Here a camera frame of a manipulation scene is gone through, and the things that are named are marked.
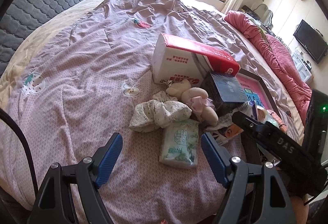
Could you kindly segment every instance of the bed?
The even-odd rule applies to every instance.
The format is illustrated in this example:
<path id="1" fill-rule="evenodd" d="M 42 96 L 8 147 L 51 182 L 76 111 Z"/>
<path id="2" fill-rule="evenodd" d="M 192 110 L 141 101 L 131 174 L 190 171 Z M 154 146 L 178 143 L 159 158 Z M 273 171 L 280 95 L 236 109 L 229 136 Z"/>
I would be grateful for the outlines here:
<path id="1" fill-rule="evenodd" d="M 197 168 L 179 170 L 158 162 L 161 131 L 140 134 L 128 129 L 134 106 L 165 89 L 152 82 L 150 70 L 160 32 L 219 46 L 242 68 L 260 75 L 288 135 L 299 141 L 304 127 L 285 87 L 256 48 L 223 17 L 195 0 L 84 0 L 30 34 L 0 79 L 0 107 L 27 138 L 38 185 L 51 163 L 77 163 L 120 132 L 122 153 L 109 183 L 100 189 L 114 223 L 166 219 L 196 224 L 216 213 L 225 190 L 200 147 Z M 151 27 L 138 27 L 134 18 Z M 27 89 L 33 80 L 40 89 Z M 140 92 L 126 97 L 124 86 L 130 83 Z M 34 193 L 24 150 L 2 123 L 0 132 L 0 186 L 31 210 Z M 226 147 L 245 159 L 239 136 Z M 86 223 L 77 188 L 72 193 L 80 222 Z"/>

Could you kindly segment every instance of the tissue box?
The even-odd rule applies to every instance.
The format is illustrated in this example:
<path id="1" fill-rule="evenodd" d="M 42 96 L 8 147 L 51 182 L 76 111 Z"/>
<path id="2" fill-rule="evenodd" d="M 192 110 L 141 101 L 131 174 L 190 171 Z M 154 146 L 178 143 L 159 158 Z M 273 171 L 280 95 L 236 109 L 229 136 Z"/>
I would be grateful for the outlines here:
<path id="1" fill-rule="evenodd" d="M 239 64 L 226 51 L 200 42 L 161 33 L 151 61 L 155 83 L 188 79 L 200 86 L 209 71 L 236 75 Z"/>
<path id="2" fill-rule="evenodd" d="M 248 98 L 236 77 L 209 72 L 201 88 L 207 91 L 213 100 L 215 112 L 220 117 L 248 101 Z"/>

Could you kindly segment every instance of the white cabinet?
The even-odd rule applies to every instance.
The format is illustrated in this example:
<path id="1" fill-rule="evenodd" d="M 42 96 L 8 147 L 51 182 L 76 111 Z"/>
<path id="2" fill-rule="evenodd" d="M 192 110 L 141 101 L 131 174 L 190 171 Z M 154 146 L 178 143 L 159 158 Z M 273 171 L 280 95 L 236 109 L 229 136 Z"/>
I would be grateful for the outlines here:
<path id="1" fill-rule="evenodd" d="M 311 72 L 307 69 L 306 65 L 303 63 L 302 56 L 297 52 L 292 53 L 292 59 L 294 61 L 295 67 L 301 76 L 301 79 L 309 84 L 313 80 Z"/>

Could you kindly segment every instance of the green tissue package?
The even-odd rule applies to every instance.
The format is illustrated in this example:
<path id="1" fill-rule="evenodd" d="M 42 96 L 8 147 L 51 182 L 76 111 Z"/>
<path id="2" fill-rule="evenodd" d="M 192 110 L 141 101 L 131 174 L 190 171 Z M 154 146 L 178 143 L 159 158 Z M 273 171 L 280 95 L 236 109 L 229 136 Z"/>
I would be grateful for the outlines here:
<path id="1" fill-rule="evenodd" d="M 160 163 L 175 168 L 196 167 L 198 124 L 198 121 L 187 119 L 173 122 L 164 129 Z"/>

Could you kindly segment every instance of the blue gripper pad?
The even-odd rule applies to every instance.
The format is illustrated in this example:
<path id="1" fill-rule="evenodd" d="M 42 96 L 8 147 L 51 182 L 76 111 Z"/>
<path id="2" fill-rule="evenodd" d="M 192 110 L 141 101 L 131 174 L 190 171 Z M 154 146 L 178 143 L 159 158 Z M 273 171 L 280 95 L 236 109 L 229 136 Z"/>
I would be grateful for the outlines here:
<path id="1" fill-rule="evenodd" d="M 97 186 L 97 188 L 100 188 L 101 185 L 107 183 L 109 176 L 115 166 L 115 163 L 121 153 L 122 147 L 123 138 L 121 134 L 117 134 L 111 145 L 109 146 L 107 152 L 104 154 L 103 159 L 98 165 L 98 174 L 95 180 L 95 185 Z"/>
<path id="2" fill-rule="evenodd" d="M 218 146 L 211 134 L 202 135 L 201 146 L 215 179 L 227 188 L 233 178 L 229 152 Z"/>

